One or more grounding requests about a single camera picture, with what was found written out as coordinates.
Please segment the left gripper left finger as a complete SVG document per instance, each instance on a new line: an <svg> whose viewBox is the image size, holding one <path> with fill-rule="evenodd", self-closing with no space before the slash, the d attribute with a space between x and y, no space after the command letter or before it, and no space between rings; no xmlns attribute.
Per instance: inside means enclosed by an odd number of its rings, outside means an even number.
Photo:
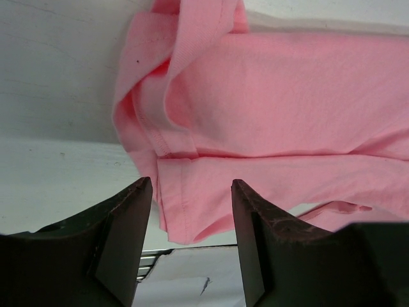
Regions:
<svg viewBox="0 0 409 307"><path fill-rule="evenodd" d="M2 306L131 306L153 188L140 178L37 232L1 236Z"/></svg>

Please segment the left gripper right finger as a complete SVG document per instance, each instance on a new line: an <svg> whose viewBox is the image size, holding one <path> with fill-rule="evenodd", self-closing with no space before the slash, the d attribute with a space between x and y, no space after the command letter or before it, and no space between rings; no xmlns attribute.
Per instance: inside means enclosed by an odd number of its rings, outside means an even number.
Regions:
<svg viewBox="0 0 409 307"><path fill-rule="evenodd" d="M231 186L247 306L407 306L408 223L329 232Z"/></svg>

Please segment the pink t shirt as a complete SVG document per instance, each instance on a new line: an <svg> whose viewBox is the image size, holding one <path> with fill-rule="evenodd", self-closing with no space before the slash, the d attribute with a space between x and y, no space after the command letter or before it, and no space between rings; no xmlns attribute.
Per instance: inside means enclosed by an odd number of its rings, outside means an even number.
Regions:
<svg viewBox="0 0 409 307"><path fill-rule="evenodd" d="M252 32L242 1L155 1L112 119L171 242L232 230L235 179L326 230L408 219L405 36Z"/></svg>

